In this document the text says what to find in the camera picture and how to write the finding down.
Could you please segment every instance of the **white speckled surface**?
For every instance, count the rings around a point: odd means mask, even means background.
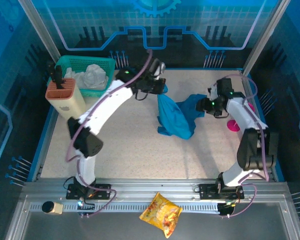
[[[207,88],[229,74],[225,70],[166,70],[167,95],[176,102],[191,94],[208,94]],[[241,79],[232,77],[235,91],[244,92]],[[97,99],[86,98],[87,108]],[[157,133],[157,96],[144,101],[130,98],[104,124],[98,137],[104,142],[96,156],[97,178],[215,178],[236,160],[240,143],[227,129],[227,119],[206,114],[195,120],[189,140]],[[59,116],[41,173],[41,178],[67,178],[76,173],[76,163],[65,163],[70,142],[66,121]]]

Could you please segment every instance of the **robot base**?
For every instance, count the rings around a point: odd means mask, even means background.
[[[98,189],[111,189],[110,184],[97,184],[93,182],[91,186]],[[79,200],[80,198],[85,200],[109,200],[110,191],[94,191],[74,180],[74,183],[68,185],[65,198],[68,200]]]
[[[201,200],[242,200],[245,194],[242,186],[225,186],[222,173],[219,174],[215,183],[199,184],[198,191]]]

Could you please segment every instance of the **beige container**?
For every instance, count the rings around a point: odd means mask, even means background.
[[[42,207],[41,210],[46,214],[52,214],[52,215],[60,215],[62,214],[62,211],[64,209],[64,205],[61,203],[53,202],[53,201],[46,201]]]
[[[64,89],[57,89],[54,82],[50,82],[45,92],[45,98],[68,120],[70,117],[78,119],[86,111],[86,103],[73,78],[64,78]]]

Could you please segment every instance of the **white cloth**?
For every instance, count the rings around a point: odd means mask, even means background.
[[[71,67],[66,69],[64,78],[73,78],[79,89],[105,89],[108,76],[106,72],[96,64],[91,64],[85,72],[74,72]]]

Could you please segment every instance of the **glass wall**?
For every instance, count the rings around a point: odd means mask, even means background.
[[[144,49],[151,48],[168,67],[242,68],[277,1],[33,3],[61,55],[116,58],[122,67],[138,63]]]
[[[44,97],[48,59],[18,1],[0,1],[0,239],[28,174],[12,157],[32,162],[50,108]]]
[[[300,181],[300,0],[291,0],[251,76],[266,122],[280,132],[283,175]]]

